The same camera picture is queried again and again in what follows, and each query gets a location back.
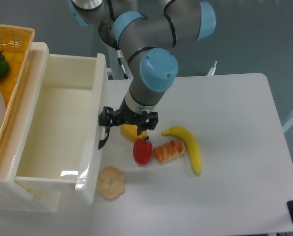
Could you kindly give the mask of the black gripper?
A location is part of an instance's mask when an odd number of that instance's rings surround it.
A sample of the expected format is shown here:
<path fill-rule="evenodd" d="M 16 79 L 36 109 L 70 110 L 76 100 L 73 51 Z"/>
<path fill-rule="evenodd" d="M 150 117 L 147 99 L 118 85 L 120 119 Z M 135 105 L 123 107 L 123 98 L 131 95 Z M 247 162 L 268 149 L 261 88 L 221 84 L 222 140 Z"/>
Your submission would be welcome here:
<path fill-rule="evenodd" d="M 111 127 L 130 124 L 137 125 L 137 135 L 141 135 L 143 131 L 154 130 L 158 121 L 158 112 L 142 111 L 142 114 L 138 114 L 132 111 L 126 103 L 121 103 L 118 110 L 104 106 L 98 117 L 99 125 L 104 127 L 105 133 L 109 133 Z"/>

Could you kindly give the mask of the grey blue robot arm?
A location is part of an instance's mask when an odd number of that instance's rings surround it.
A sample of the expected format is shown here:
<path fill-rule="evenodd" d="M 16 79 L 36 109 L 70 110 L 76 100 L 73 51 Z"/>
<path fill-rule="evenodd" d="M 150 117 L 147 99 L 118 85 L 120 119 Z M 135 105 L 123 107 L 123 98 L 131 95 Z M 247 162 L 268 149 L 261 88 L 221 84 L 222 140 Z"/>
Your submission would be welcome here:
<path fill-rule="evenodd" d="M 154 108 L 172 85 L 179 69 L 170 48 L 211 35 L 216 14 L 208 2 L 163 0 L 163 14 L 149 19 L 131 11 L 130 1 L 71 0 L 71 10 L 81 25 L 110 19 L 118 48 L 133 79 L 118 110 L 104 107 L 99 124 L 106 129 L 134 124 L 137 132 L 155 129 Z"/>

